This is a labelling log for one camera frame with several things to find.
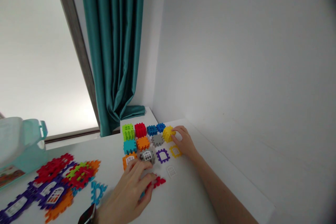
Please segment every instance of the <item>green waffle block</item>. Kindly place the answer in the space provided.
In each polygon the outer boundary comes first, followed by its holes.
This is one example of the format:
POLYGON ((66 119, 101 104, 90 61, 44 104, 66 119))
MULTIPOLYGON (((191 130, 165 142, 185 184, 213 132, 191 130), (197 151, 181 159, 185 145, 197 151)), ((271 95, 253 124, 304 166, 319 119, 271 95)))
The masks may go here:
POLYGON ((122 134, 124 136, 124 141, 135 139, 134 128, 132 124, 125 124, 122 126, 122 134))

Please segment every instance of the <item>left hand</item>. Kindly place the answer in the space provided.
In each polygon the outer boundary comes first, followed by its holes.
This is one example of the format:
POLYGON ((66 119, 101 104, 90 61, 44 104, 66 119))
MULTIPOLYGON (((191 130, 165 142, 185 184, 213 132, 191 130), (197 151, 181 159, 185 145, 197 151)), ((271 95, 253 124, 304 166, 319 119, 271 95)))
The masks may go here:
POLYGON ((140 216, 152 198, 153 185, 139 201, 140 195, 148 184, 156 179, 153 173, 140 179, 146 169, 151 169, 150 162, 134 159, 128 163, 124 174, 112 192, 110 198, 97 210, 98 224, 127 224, 140 216))

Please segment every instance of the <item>hand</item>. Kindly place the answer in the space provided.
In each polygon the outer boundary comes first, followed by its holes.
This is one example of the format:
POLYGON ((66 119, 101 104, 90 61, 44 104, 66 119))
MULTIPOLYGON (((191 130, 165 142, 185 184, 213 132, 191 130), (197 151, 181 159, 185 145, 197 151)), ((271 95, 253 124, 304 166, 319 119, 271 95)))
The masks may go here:
POLYGON ((98 224, 126 224, 139 217, 151 201, 153 185, 139 201, 148 184, 156 179, 153 173, 140 179, 144 170, 152 168, 150 162, 134 159, 128 163, 124 174, 116 185, 110 198, 97 210, 98 224))
POLYGON ((196 161, 197 157, 200 155, 196 150, 196 147, 188 133, 188 130, 184 126, 176 126, 172 131, 177 131, 182 136, 182 141, 180 142, 174 135, 172 139, 180 151, 185 154, 191 161, 196 161))

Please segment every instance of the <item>pile of toy pieces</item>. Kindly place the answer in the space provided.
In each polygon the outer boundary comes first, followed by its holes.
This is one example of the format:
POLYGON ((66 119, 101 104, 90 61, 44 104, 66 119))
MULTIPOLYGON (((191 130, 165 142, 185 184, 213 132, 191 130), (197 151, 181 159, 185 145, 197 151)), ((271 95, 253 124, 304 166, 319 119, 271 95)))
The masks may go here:
MULTIPOLYGON (((163 123, 160 123, 156 126, 151 125, 146 128, 143 123, 139 123, 135 124, 134 128, 132 124, 123 125, 122 128, 125 153, 125 157, 122 158, 124 170, 126 169, 127 164, 136 158, 139 158, 143 161, 149 161, 154 164, 155 154, 161 164, 169 161, 170 156, 168 151, 165 148, 160 148, 160 146, 164 142, 172 142, 171 135, 176 134, 175 131, 172 131, 172 126, 166 127, 163 123)), ((169 150, 174 158, 178 158, 182 155, 181 151, 175 144, 172 145, 169 150)), ((153 182, 154 188, 165 182, 166 180, 164 178, 158 176, 157 179, 153 182)))
POLYGON ((45 223, 55 220, 73 203, 79 191, 91 182, 92 203, 99 204, 107 186, 93 181, 100 166, 100 161, 76 163, 69 153, 53 159, 37 170, 38 176, 28 183, 25 192, 0 211, 0 223, 8 224, 17 219, 33 202, 38 202, 44 209, 45 223))

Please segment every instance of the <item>finger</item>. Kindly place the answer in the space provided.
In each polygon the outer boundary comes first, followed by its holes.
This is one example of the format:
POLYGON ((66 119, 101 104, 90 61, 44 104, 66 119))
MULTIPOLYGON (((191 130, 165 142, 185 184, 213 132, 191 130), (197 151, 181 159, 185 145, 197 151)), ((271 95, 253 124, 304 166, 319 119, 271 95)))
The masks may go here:
POLYGON ((134 169, 135 171, 134 171, 133 177, 135 178, 135 181, 138 182, 144 170, 153 168, 153 165, 151 162, 141 161, 139 162, 139 165, 134 168, 135 168, 134 169))
POLYGON ((139 161, 140 161, 139 159, 131 160, 126 167, 124 174, 128 174, 132 170, 132 168, 135 166, 135 164, 139 161))
POLYGON ((139 181, 139 190, 140 192, 144 191, 148 184, 156 179, 156 175, 154 173, 147 173, 146 176, 144 176, 139 181))
POLYGON ((176 126, 172 129, 172 131, 178 131, 177 129, 181 129, 183 132, 188 133, 187 129, 183 125, 176 126))
POLYGON ((174 135, 172 135, 171 138, 177 146, 180 146, 181 142, 174 135))
POLYGON ((135 214, 136 214, 137 217, 140 216, 142 211, 146 208, 146 206, 151 201, 153 188, 154 188, 153 185, 151 185, 149 187, 149 189, 145 193, 145 196, 139 201, 137 207, 135 208, 135 214))
POLYGON ((172 131, 177 131, 178 133, 181 134, 182 138, 186 135, 186 133, 181 129, 181 128, 174 128, 172 131))

